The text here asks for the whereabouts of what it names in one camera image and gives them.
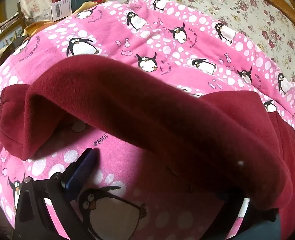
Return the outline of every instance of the red fabric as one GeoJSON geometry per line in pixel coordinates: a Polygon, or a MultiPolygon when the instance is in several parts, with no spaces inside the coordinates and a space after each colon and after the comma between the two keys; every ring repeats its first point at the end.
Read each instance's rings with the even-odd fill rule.
{"type": "Polygon", "coordinates": [[[259,209],[281,208],[282,239],[295,228],[295,133],[254,92],[194,98],[137,68],[81,55],[32,85],[4,88],[0,100],[0,141],[22,160],[69,113],[159,155],[193,185],[238,187],[259,209]]]}

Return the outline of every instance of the pink blanket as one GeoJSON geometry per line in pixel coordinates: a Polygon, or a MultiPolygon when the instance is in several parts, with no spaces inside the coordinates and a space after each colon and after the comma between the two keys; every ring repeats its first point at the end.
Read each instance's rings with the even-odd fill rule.
{"type": "MultiPolygon", "coordinates": [[[[195,97],[222,90],[257,92],[266,110],[278,111],[295,130],[295,83],[244,35],[165,0],[109,1],[44,29],[0,67],[0,92],[8,85],[31,84],[56,62],[77,54],[139,67],[195,97]]],[[[0,144],[0,205],[12,225],[23,177],[47,179],[63,172],[87,147],[104,154],[85,188],[114,186],[100,191],[131,203],[115,209],[113,201],[97,204],[101,223],[88,226],[103,240],[199,239],[222,206],[214,194],[187,184],[152,154],[76,121],[53,134],[33,160],[21,161],[0,144]]],[[[59,233],[67,237],[46,202],[59,233]]],[[[81,219],[90,203],[89,191],[72,203],[81,219]]]]}

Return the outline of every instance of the pink fish print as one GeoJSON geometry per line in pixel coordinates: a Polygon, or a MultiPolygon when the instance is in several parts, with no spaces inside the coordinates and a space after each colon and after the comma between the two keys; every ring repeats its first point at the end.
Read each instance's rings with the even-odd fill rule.
{"type": "Polygon", "coordinates": [[[126,55],[126,56],[131,56],[133,53],[132,53],[132,51],[129,51],[129,50],[126,50],[126,51],[122,51],[121,52],[121,55],[126,55]]]}
{"type": "Polygon", "coordinates": [[[231,58],[230,58],[230,56],[228,55],[228,53],[225,53],[224,55],[225,55],[225,57],[226,57],[226,61],[227,61],[227,63],[231,63],[231,58]]]}

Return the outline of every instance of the barcode label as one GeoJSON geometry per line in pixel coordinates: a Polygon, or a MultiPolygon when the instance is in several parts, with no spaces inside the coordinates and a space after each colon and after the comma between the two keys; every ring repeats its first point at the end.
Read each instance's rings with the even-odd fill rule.
{"type": "Polygon", "coordinates": [[[56,10],[56,17],[60,17],[61,13],[60,13],[60,5],[59,4],[55,5],[55,10],[56,10]]]}
{"type": "Polygon", "coordinates": [[[61,0],[51,3],[52,21],[57,21],[72,14],[71,0],[61,0]]]}

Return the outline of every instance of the metal screw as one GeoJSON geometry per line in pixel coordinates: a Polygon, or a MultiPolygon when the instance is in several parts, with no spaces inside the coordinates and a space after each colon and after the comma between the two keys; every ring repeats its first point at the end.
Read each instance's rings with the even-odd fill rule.
{"type": "Polygon", "coordinates": [[[28,183],[28,182],[30,182],[31,181],[31,177],[26,177],[25,179],[24,179],[24,182],[25,183],[28,183]]]}
{"type": "Polygon", "coordinates": [[[54,173],[53,179],[58,179],[60,177],[60,172],[54,173]]]}

